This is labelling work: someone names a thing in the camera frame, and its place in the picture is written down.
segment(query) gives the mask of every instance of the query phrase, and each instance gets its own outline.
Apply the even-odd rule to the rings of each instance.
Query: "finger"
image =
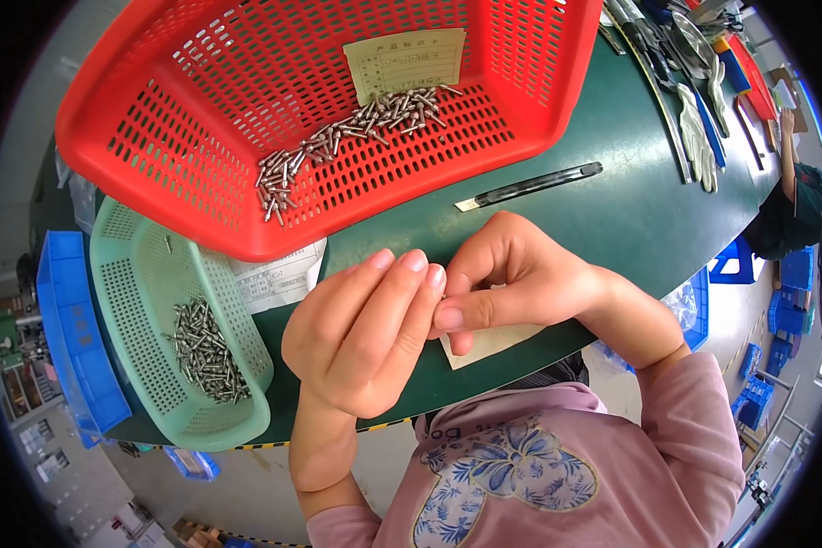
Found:
[[[436,329],[445,333],[537,323],[542,304],[535,287],[536,276],[532,275],[497,290],[447,297],[436,307],[433,322]]]
[[[449,333],[450,353],[455,356],[466,356],[471,351],[473,342],[472,332]]]
[[[347,270],[341,270],[330,275],[328,278],[316,284],[310,293],[308,293],[298,306],[295,307],[293,314],[289,316],[289,321],[286,322],[286,327],[283,330],[283,338],[280,342],[280,353],[284,359],[291,359],[295,350],[295,343],[298,333],[306,332],[307,325],[310,325],[313,317],[316,317],[317,311],[322,307],[325,301],[337,291],[344,282],[344,277],[347,275]]]
[[[432,325],[432,314],[442,300],[444,283],[442,266],[429,265],[424,282],[408,306],[393,347],[372,379],[375,389],[383,395],[392,396],[397,400],[408,378],[414,372],[429,327]],[[391,399],[388,402],[390,407],[393,407],[395,400]]]
[[[444,287],[445,295],[467,293],[492,275],[494,270],[504,270],[507,246],[504,245],[502,236],[492,230],[494,217],[481,230],[472,234],[450,260],[446,270],[448,280]]]
[[[386,273],[326,372],[330,386],[359,388],[373,378],[395,343],[427,266],[426,255],[415,249],[405,253]]]
[[[331,363],[357,315],[394,262],[393,253],[382,249],[357,269],[348,269],[350,272],[330,276],[317,284],[286,324],[281,348],[285,358]],[[318,293],[321,285],[326,288]],[[293,334],[292,340],[286,336],[288,333]],[[298,333],[307,336],[299,337]]]

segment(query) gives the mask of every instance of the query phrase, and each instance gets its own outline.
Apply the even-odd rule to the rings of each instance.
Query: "green plastic basket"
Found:
[[[165,237],[169,237],[170,251]],[[171,443],[225,451],[271,422],[264,391],[274,363],[241,299],[225,255],[201,249],[112,198],[91,236],[91,269],[113,345],[153,422]],[[251,397],[216,403],[190,384],[162,333],[174,332],[175,304],[205,295]]]

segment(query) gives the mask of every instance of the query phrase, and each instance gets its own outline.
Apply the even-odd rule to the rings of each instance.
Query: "paper label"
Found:
[[[360,106],[373,95],[460,82],[465,31],[400,32],[344,46]]]
[[[251,314],[305,298],[320,275],[326,238],[271,262],[249,263],[231,259],[231,270],[241,298]]]

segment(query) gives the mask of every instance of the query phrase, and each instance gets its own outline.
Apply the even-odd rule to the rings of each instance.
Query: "yellow black tape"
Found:
[[[374,426],[369,426],[368,428],[362,428],[361,430],[358,430],[357,432],[370,432],[372,430],[379,430],[381,428],[386,428],[387,426],[393,426],[394,424],[402,424],[403,422],[408,422],[410,420],[411,420],[411,418],[409,417],[409,418],[399,419],[398,421],[384,422],[383,424],[375,424]],[[279,442],[276,442],[276,443],[273,443],[273,444],[238,445],[237,447],[235,447],[231,451],[243,451],[243,450],[246,450],[246,449],[270,449],[272,447],[283,447],[284,445],[288,445],[288,444],[289,444],[289,442],[287,442],[287,441],[279,441]]]
[[[310,544],[296,544],[290,542],[277,542],[276,540],[265,540],[263,538],[255,538],[255,537],[247,537],[245,535],[236,535],[230,532],[223,532],[224,534],[228,535],[232,538],[240,538],[241,540],[251,540],[252,542],[259,542],[259,543],[266,543],[266,544],[273,544],[275,546],[292,546],[293,548],[314,548]]]

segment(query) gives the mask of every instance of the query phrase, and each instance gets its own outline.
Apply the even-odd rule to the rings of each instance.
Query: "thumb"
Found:
[[[535,291],[524,280],[496,290],[471,291],[439,302],[433,323],[445,333],[469,332],[500,325],[539,323]]]

